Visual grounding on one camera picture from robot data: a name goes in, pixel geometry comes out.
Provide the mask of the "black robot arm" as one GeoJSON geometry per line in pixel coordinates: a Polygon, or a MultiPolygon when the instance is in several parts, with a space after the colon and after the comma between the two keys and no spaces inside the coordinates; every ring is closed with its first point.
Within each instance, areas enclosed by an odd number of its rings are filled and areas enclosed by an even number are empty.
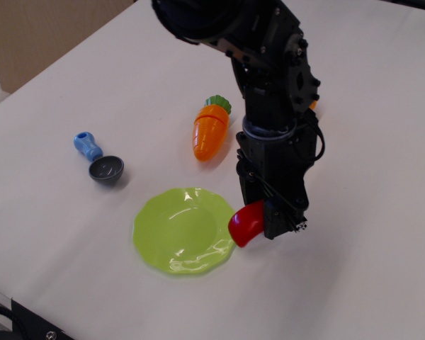
{"type": "Polygon", "coordinates": [[[299,20],[282,1],[153,1],[152,8],[179,40],[231,59],[245,101],[236,136],[244,207],[229,222],[235,243],[305,228],[304,177],[325,141],[312,110],[320,81],[299,20]]]}

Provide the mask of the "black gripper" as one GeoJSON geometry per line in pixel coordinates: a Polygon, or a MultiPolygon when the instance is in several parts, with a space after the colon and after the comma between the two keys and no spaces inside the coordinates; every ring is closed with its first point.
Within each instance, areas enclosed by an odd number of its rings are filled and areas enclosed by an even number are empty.
{"type": "Polygon", "coordinates": [[[236,136],[237,173],[245,205],[263,201],[264,236],[274,239],[307,226],[304,176],[325,151],[324,135],[311,109],[283,130],[265,130],[245,118],[236,136]]]}

